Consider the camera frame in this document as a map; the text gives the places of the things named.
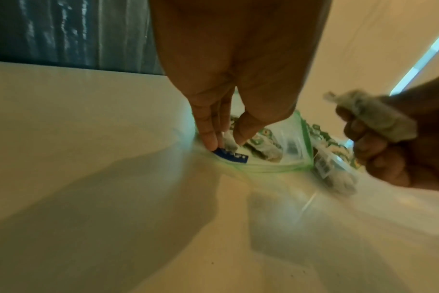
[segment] white table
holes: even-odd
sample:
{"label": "white table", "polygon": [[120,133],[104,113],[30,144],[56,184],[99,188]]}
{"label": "white table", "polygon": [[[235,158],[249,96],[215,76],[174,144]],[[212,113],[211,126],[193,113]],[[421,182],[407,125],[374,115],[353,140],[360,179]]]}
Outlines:
{"label": "white table", "polygon": [[0,63],[0,293],[439,293],[418,197],[245,174],[193,130],[165,77]]}

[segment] blue curtain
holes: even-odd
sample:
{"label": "blue curtain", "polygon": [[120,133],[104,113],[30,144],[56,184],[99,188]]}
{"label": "blue curtain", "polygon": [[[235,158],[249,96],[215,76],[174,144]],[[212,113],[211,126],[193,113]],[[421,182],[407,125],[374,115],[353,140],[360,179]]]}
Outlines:
{"label": "blue curtain", "polygon": [[0,0],[0,61],[163,74],[148,0]]}

